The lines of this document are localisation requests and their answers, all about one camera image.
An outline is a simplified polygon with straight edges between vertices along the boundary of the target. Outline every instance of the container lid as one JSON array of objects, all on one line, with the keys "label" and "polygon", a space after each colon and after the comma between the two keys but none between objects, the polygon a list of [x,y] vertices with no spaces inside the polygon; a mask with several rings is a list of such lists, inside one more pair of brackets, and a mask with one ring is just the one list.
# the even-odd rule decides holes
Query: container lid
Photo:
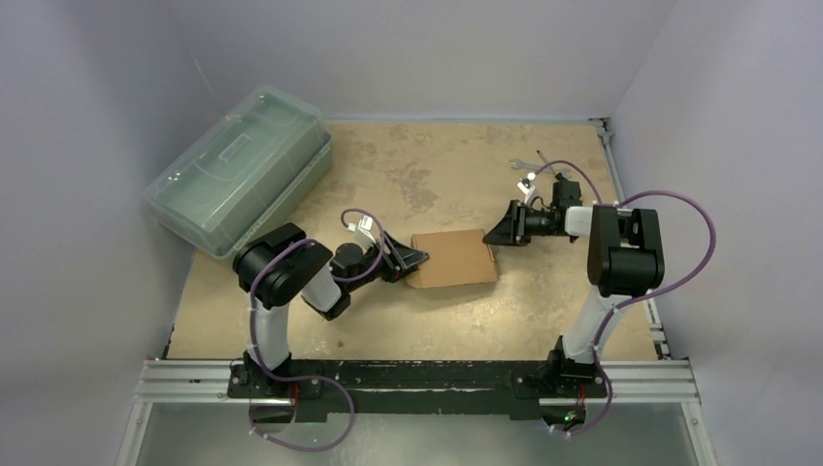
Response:
[{"label": "container lid", "polygon": [[144,192],[166,226],[198,248],[235,248],[331,139],[311,105],[256,89]]}]

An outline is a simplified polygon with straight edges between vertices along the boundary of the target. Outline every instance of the black mounting plate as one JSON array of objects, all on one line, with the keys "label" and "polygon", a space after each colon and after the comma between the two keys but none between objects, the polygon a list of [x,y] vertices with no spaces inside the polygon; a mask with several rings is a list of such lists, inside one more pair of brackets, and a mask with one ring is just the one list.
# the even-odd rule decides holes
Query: black mounting plate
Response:
[{"label": "black mounting plate", "polygon": [[[542,419],[541,398],[565,398],[534,375],[545,361],[398,361],[292,359],[288,376],[322,375],[348,390],[357,413],[508,415]],[[231,368],[229,398],[286,398],[285,383],[258,388],[242,364]],[[297,422],[322,422],[347,413],[342,393],[326,383],[299,382]],[[603,398],[601,385],[586,387],[587,398]]]}]

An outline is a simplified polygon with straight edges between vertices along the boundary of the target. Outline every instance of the brown cardboard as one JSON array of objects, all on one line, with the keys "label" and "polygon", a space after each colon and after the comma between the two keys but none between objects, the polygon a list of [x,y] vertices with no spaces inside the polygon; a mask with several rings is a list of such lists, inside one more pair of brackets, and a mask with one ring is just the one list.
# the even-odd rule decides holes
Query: brown cardboard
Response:
[{"label": "brown cardboard", "polygon": [[494,256],[483,243],[481,229],[411,235],[411,247],[430,255],[406,278],[414,288],[493,283],[498,279]]}]

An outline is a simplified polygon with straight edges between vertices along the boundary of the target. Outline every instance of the wooden tabletop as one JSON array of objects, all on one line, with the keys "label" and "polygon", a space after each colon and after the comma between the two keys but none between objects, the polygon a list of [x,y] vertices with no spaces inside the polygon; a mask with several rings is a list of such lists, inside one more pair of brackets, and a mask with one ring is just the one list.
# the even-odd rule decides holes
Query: wooden tabletop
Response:
[{"label": "wooden tabletop", "polygon": [[[581,166],[605,201],[614,200],[595,129],[564,124],[341,123],[330,125],[335,166],[291,221],[330,250],[351,242],[346,207],[366,209],[398,241],[413,233],[493,227],[525,171],[508,161],[565,158]],[[580,176],[584,203],[591,190]],[[549,175],[538,187],[551,195]],[[329,322],[292,301],[288,338],[296,358],[543,359],[574,322],[589,288],[587,241],[534,238],[494,248],[497,283],[414,289],[374,282]],[[172,335],[170,358],[238,357],[248,339],[247,302],[231,264],[197,252]],[[642,306],[620,322],[606,359],[656,359]]]}]

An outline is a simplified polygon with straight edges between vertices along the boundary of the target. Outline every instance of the white wall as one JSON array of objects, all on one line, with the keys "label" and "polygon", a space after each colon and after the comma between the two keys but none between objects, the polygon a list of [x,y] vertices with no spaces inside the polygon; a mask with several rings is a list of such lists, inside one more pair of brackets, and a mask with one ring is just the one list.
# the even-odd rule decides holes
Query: white wall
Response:
[{"label": "white wall", "polygon": [[[627,193],[692,194],[717,224],[713,261],[660,311],[721,464],[823,455],[822,83],[823,3],[681,0],[613,116]],[[706,234],[668,207],[674,279]]]},{"label": "white wall", "polygon": [[216,111],[162,1],[0,10],[0,464],[112,464],[192,251],[141,191]]},{"label": "white wall", "polygon": [[605,117],[674,0],[170,0],[225,110],[270,83],[328,117]]}]

